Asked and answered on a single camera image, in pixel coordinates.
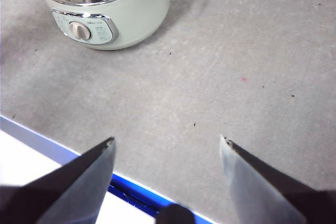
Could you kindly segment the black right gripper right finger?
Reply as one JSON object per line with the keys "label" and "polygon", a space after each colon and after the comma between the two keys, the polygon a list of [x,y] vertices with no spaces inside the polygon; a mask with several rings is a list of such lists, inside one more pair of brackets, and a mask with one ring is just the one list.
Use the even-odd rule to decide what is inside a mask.
{"label": "black right gripper right finger", "polygon": [[335,223],[335,190],[316,190],[220,136],[219,154],[240,223]]}

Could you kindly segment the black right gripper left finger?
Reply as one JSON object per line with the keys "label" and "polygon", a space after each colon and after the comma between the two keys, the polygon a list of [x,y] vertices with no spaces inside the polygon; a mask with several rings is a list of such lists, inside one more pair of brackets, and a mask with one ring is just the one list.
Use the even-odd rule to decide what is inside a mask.
{"label": "black right gripper left finger", "polygon": [[95,223],[115,154],[110,137],[24,186],[2,186],[1,223]]}

